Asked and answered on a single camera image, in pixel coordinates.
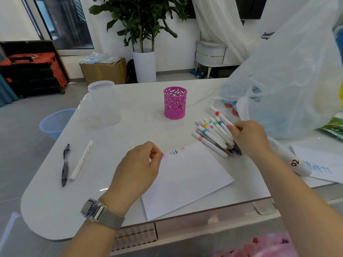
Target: white plant pot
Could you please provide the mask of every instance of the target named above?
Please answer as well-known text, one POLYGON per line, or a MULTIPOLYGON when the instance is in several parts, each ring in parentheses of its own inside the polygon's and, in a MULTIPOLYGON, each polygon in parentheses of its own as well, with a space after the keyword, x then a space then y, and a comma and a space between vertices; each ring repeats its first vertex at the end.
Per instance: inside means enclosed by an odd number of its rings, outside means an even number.
POLYGON ((144 49, 144 53, 141 53, 140 49, 135 49, 133 60, 139 83, 156 82, 155 51, 151 52, 151 49, 144 49))

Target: hand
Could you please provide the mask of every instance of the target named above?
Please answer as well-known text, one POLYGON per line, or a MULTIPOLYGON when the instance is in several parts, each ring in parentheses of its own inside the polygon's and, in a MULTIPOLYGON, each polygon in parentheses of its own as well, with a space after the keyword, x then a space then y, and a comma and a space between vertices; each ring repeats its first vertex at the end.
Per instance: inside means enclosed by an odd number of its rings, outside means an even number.
POLYGON ((238 121, 227 125, 234 142, 252 160, 261 154, 272 152, 264 127, 255 121, 238 121))
POLYGON ((152 142, 128 151, 119 163, 109 189, 99 200, 109 210, 124 216, 156 179, 162 156, 161 150, 152 142))

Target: number 02 label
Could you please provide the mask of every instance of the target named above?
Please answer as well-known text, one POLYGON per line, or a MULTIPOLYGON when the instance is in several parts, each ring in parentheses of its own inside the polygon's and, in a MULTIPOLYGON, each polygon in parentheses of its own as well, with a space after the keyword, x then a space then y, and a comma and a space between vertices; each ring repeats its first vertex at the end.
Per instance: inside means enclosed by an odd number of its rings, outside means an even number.
POLYGON ((300 166, 301 162, 298 158, 292 158, 289 163, 291 164, 292 167, 297 168, 300 166))

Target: pile of markers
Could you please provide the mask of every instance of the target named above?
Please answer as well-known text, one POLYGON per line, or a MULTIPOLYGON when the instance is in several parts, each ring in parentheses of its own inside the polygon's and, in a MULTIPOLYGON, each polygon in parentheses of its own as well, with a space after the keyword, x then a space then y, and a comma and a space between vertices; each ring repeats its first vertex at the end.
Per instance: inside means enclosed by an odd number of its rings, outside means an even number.
POLYGON ((211 111, 215 114, 214 118, 210 118, 210 121, 206 118, 199 119, 198 128, 192 135, 224 158, 232 155, 233 152, 242 155, 226 127, 232 123, 214 107, 211 107, 211 111))

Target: cardboard box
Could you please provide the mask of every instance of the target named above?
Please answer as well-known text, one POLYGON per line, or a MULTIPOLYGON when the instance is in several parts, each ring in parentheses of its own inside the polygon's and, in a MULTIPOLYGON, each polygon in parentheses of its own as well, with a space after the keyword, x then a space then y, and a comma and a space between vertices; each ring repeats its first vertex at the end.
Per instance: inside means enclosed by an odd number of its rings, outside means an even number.
POLYGON ((87 85, 100 80, 109 80, 116 85, 126 84, 126 61, 122 58, 117 63, 80 64, 87 85))

